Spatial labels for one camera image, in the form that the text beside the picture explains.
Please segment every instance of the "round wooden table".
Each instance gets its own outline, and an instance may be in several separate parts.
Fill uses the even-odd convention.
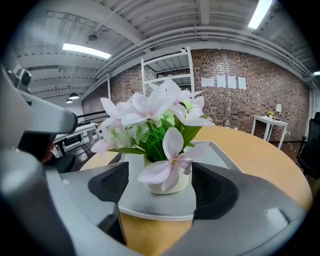
[[[203,127],[194,141],[215,142],[244,173],[263,178],[306,211],[312,204],[309,184],[296,164],[274,145],[251,134],[220,126]],[[94,155],[80,171],[107,165],[117,153]],[[141,254],[160,255],[191,227],[191,221],[166,222],[121,213],[127,246]]]

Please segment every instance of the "ceiling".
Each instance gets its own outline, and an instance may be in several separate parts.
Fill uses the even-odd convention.
[[[141,56],[177,44],[214,45],[257,53],[301,78],[319,69],[301,32],[274,1],[256,30],[248,23],[258,0],[41,1],[16,32],[11,47],[32,74],[31,93],[46,99],[82,97]],[[89,41],[95,34],[97,40]],[[106,60],[62,50],[63,43],[111,54]]]

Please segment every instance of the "table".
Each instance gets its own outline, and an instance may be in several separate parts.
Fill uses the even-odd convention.
[[[270,139],[270,135],[271,135],[272,128],[273,128],[274,126],[283,126],[280,143],[279,143],[279,145],[278,145],[278,149],[280,149],[281,146],[282,146],[282,143],[284,142],[284,138],[285,138],[285,135],[286,135],[286,130],[287,130],[288,123],[283,122],[283,121],[279,121],[279,120],[270,119],[270,118],[263,117],[263,116],[255,115],[255,116],[253,117],[253,123],[252,123],[252,128],[251,128],[251,134],[252,134],[252,135],[253,135],[254,132],[255,132],[256,121],[257,121],[257,120],[266,123],[266,128],[265,128],[263,140],[265,140],[265,141],[267,141],[267,142],[268,142],[269,139]]]
[[[71,133],[71,134],[59,134],[59,135],[57,135],[55,137],[55,139],[54,139],[54,143],[57,145],[59,151],[64,156],[65,155],[65,150],[64,150],[63,145],[62,145],[63,140],[65,138],[70,138],[70,137],[75,136],[75,135],[81,135],[82,141],[84,141],[83,133],[87,132],[88,138],[89,138],[89,142],[90,142],[91,146],[93,146],[93,143],[95,142],[94,141],[94,137],[92,135],[93,131],[95,131],[97,139],[101,140],[101,135],[100,135],[100,132],[98,131],[97,127],[98,127],[98,124],[96,124],[96,123],[90,123],[90,124],[86,124],[86,125],[77,127],[75,129],[75,131],[73,133]]]
[[[201,128],[194,141],[215,142],[246,174],[273,183],[305,210],[310,208],[312,194],[305,176],[285,153],[272,144],[248,133],[220,126]],[[116,154],[96,154],[81,171],[107,165]],[[147,256],[162,254],[192,225],[191,221],[167,222],[120,215],[127,246]]]

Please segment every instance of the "white side table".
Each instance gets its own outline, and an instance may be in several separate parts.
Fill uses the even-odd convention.
[[[265,128],[263,140],[265,140],[265,141],[267,141],[267,142],[268,142],[269,139],[270,139],[270,135],[271,135],[271,131],[272,131],[273,126],[283,126],[282,135],[281,135],[280,143],[279,143],[279,146],[278,146],[278,149],[280,149],[281,146],[282,146],[282,143],[284,142],[284,138],[285,138],[285,135],[286,135],[286,130],[287,130],[288,123],[283,122],[283,121],[278,121],[278,120],[270,119],[270,118],[266,118],[266,117],[263,117],[263,116],[255,115],[255,116],[253,117],[253,123],[252,123],[252,128],[251,128],[251,135],[254,134],[255,127],[256,127],[256,121],[257,121],[257,120],[266,123],[266,128]]]

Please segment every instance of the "white desk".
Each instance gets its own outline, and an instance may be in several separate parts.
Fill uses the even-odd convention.
[[[94,137],[92,135],[93,131],[95,132],[97,139],[101,140],[100,132],[97,129],[98,125],[96,123],[90,123],[86,124],[80,127],[77,127],[75,131],[72,134],[59,134],[55,137],[54,143],[58,143],[63,141],[65,138],[70,138],[75,135],[81,135],[82,137],[82,142],[84,141],[84,133],[86,132],[88,134],[89,142],[91,146],[94,144]],[[59,151],[62,153],[64,150],[61,148],[59,144],[57,144],[57,147],[59,148]]]
[[[265,141],[267,141],[267,142],[268,142],[269,139],[270,139],[270,135],[271,135],[271,131],[272,131],[273,126],[283,126],[282,135],[281,135],[280,143],[279,143],[279,146],[278,146],[278,149],[280,149],[281,146],[282,146],[282,143],[284,142],[284,138],[285,138],[285,135],[286,135],[286,130],[287,130],[288,123],[283,122],[283,121],[278,121],[278,120],[270,119],[270,118],[266,118],[266,117],[263,117],[263,116],[255,115],[255,116],[253,117],[253,123],[252,123],[252,128],[251,128],[251,135],[253,135],[254,132],[255,132],[256,121],[257,121],[257,120],[266,123],[266,128],[265,128],[265,132],[264,132],[263,139],[264,139]]]

